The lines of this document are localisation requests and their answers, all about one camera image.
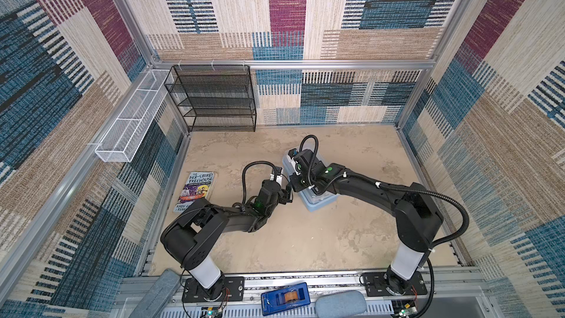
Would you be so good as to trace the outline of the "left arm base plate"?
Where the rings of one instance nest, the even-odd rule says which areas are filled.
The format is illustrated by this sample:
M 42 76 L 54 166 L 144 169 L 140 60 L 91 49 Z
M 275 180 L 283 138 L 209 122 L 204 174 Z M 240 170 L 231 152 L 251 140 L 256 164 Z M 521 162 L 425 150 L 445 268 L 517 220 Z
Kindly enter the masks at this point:
M 204 288 L 195 278 L 184 284 L 182 303 L 221 303 L 241 302 L 244 296 L 245 278 L 243 276 L 225 277 L 222 275 L 210 288 Z

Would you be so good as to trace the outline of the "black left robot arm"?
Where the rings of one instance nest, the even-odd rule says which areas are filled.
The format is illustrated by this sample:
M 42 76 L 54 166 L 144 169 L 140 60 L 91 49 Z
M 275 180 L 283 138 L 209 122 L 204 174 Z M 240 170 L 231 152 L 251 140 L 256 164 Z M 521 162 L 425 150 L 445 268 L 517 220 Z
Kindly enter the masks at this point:
M 234 294 L 210 257 L 211 250 L 224 233 L 261 229 L 279 204 L 293 201 L 292 193 L 290 184 L 282 187 L 276 180 L 265 180 L 257 196 L 232 207 L 217 206 L 205 198 L 194 201 L 160 236 L 166 252 L 191 276 L 185 291 L 208 302 Z

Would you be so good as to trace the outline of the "blue plastic tool box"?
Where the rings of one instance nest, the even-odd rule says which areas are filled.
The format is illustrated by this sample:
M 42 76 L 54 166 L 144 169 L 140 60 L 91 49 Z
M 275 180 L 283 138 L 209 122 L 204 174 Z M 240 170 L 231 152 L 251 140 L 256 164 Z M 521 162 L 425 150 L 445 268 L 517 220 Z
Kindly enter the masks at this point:
M 295 163 L 288 155 L 282 157 L 283 173 L 289 180 L 293 180 L 292 176 L 296 173 L 294 166 Z M 329 191 L 326 191 L 322 195 L 316 195 L 311 189 L 305 188 L 302 191 L 295 191 L 295 193 L 298 194 L 300 200 L 310 212 L 319 210 L 338 200 L 338 194 L 332 194 Z

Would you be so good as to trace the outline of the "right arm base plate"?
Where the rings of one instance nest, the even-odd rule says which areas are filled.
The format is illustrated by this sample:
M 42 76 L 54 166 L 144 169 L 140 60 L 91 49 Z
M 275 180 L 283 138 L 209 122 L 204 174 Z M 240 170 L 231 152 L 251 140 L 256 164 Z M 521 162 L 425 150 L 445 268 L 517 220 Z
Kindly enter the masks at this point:
M 416 271 L 409 281 L 397 277 L 393 272 L 365 272 L 360 277 L 360 282 L 364 285 L 368 297 L 428 295 L 428 287 L 419 271 Z

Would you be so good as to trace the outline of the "colourful paperback book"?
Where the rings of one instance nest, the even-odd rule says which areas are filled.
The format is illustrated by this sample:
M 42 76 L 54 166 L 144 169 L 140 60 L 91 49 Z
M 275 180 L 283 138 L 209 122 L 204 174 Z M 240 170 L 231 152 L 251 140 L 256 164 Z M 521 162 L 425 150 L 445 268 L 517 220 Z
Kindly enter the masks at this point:
M 212 189 L 214 172 L 191 172 L 173 208 L 174 213 L 182 213 L 196 200 L 206 198 Z

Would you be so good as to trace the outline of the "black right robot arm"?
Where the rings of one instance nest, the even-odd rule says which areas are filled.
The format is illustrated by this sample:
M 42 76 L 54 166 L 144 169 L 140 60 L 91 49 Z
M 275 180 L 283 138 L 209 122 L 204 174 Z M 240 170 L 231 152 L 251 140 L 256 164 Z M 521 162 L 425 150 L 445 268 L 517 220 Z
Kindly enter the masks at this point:
M 432 250 L 462 236 L 469 227 L 469 214 L 462 204 L 418 183 L 394 185 L 336 163 L 321 168 L 317 175 L 297 165 L 290 174 L 290 181 L 296 192 L 309 188 L 317 195 L 325 192 L 346 195 L 376 206 L 395 218 L 400 245 L 385 274 L 386 289 L 391 295 L 405 294 Z M 460 228 L 442 238 L 436 238 L 436 234 L 444 216 L 434 199 L 452 205 L 462 217 Z

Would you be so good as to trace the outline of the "blue tape dispenser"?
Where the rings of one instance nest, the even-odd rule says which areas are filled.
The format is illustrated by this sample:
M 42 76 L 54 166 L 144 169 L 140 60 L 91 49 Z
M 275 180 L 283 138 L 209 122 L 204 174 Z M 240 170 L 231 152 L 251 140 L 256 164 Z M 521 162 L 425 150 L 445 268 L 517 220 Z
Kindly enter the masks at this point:
M 260 296 L 261 310 L 264 317 L 286 312 L 311 303 L 306 283 L 285 286 L 268 291 Z

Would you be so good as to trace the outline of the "grey foam pad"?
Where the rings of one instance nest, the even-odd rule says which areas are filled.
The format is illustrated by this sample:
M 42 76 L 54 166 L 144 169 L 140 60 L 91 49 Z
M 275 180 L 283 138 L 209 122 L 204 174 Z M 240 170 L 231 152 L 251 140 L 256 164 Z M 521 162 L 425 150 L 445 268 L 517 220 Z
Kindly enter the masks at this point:
M 359 291 L 344 291 L 317 299 L 316 316 L 319 318 L 352 317 L 366 312 L 365 297 Z

